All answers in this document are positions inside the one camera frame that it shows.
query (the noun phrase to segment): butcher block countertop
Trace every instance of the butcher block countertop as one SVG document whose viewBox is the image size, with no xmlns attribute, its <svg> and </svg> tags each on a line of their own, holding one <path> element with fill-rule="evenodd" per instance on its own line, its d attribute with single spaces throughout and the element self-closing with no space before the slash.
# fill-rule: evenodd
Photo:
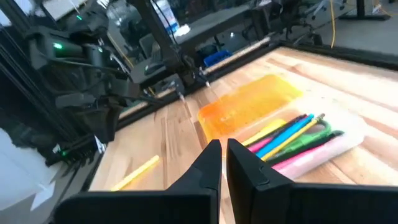
<svg viewBox="0 0 398 224">
<path fill-rule="evenodd" d="M 163 190 L 176 181 L 207 141 L 200 108 L 267 74 L 278 74 L 304 92 L 362 117 L 368 124 L 357 147 L 295 179 L 296 182 L 398 185 L 398 73 L 320 55 L 278 48 L 116 133 L 90 190 L 110 190 L 155 155 L 160 162 L 124 190 Z M 222 180 L 220 223 L 234 223 L 228 185 Z"/>
</svg>

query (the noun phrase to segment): yellow pencil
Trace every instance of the yellow pencil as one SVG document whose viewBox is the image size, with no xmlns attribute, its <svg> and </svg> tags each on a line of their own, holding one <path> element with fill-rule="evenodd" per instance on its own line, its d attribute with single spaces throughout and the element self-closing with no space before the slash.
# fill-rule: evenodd
<svg viewBox="0 0 398 224">
<path fill-rule="evenodd" d="M 271 158 L 272 156 L 274 156 L 275 154 L 277 154 L 283 147 L 285 147 L 286 145 L 288 145 L 289 143 L 291 143 L 294 139 L 296 139 L 297 137 L 299 137 L 301 134 L 303 134 L 304 132 L 306 132 L 308 129 L 310 129 L 312 126 L 316 125 L 320 120 L 323 119 L 323 117 L 325 117 L 325 114 L 321 114 L 319 116 L 317 116 L 316 118 L 312 119 L 312 121 L 310 121 L 306 126 L 304 126 L 302 129 L 298 130 L 296 133 L 294 133 L 293 135 L 291 135 L 291 137 L 289 137 L 288 139 L 286 139 L 284 142 L 282 142 L 282 144 L 278 145 L 277 147 L 275 147 L 273 150 L 271 150 L 270 152 L 268 152 L 265 156 L 263 156 L 261 159 L 263 161 L 266 161 L 267 159 Z"/>
<path fill-rule="evenodd" d="M 260 139 L 262 137 L 264 137 L 266 134 L 269 134 L 271 131 L 281 127 L 284 124 L 286 124 L 286 121 L 284 121 L 282 119 L 277 119 L 277 120 L 271 122 L 271 124 L 269 124 L 268 126 L 263 128 L 260 132 L 258 132 L 254 136 L 252 136 L 249 139 L 247 139 L 244 142 L 242 142 L 242 145 L 244 145 L 244 146 L 250 145 L 253 142 L 257 141 L 258 139 Z"/>
<path fill-rule="evenodd" d="M 118 184 L 116 184 L 111 191 L 118 191 L 121 190 L 123 187 L 125 187 L 128 183 L 130 183 L 132 180 L 134 180 L 138 175 L 142 174 L 145 170 L 153 166 L 157 161 L 159 160 L 159 156 L 156 155 L 152 159 L 148 160 L 144 165 L 140 166 L 138 169 L 136 169 L 134 172 L 129 174 L 127 177 L 125 177 L 122 181 L 120 181 Z"/>
</svg>

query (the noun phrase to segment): green led light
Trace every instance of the green led light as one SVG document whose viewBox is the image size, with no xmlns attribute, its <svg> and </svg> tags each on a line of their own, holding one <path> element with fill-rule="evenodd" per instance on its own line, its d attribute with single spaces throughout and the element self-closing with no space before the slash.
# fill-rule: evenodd
<svg viewBox="0 0 398 224">
<path fill-rule="evenodd" d="M 61 44 L 54 43 L 53 46 L 54 46 L 56 49 L 62 49 L 62 45 L 61 45 Z"/>
</svg>

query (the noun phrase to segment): blue colored pencil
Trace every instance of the blue colored pencil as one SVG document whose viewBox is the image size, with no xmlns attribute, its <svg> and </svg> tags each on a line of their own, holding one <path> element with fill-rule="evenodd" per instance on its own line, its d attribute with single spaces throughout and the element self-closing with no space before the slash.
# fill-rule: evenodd
<svg viewBox="0 0 398 224">
<path fill-rule="evenodd" d="M 308 124 L 312 119 L 314 115 L 310 114 L 306 118 L 301 119 L 299 122 L 293 124 L 290 128 L 288 128 L 286 131 L 284 131 L 282 134 L 277 136 L 275 139 L 273 139 L 270 143 L 266 144 L 264 147 L 262 147 L 257 153 L 257 157 L 262 158 L 265 156 L 268 152 L 271 152 L 275 147 L 278 145 L 282 144 L 286 139 L 291 137 L 294 133 L 302 129 L 306 124 Z"/>
</svg>

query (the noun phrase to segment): transparent pencil case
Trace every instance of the transparent pencil case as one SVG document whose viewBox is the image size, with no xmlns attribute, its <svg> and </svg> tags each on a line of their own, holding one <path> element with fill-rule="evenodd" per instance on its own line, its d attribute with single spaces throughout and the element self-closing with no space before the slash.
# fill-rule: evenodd
<svg viewBox="0 0 398 224">
<path fill-rule="evenodd" d="M 333 138 L 316 149 L 309 149 L 286 161 L 282 161 L 280 164 L 272 166 L 286 177 L 295 179 L 360 144 L 364 139 L 364 130 L 366 129 L 364 120 L 332 101 L 324 100 L 317 96 L 305 95 L 234 133 L 220 137 L 220 141 L 223 148 L 226 149 L 228 138 L 234 138 L 240 143 L 245 143 L 245 141 L 264 130 L 264 128 L 274 124 L 275 121 L 277 123 L 287 123 L 303 114 L 318 116 L 322 113 L 325 114 L 323 120 L 330 126 L 330 131 L 342 131 L 343 135 Z M 322 131 L 322 128 L 325 127 L 314 126 L 304 134 Z M 225 159 L 226 154 L 223 156 L 224 174 L 226 173 Z"/>
</svg>

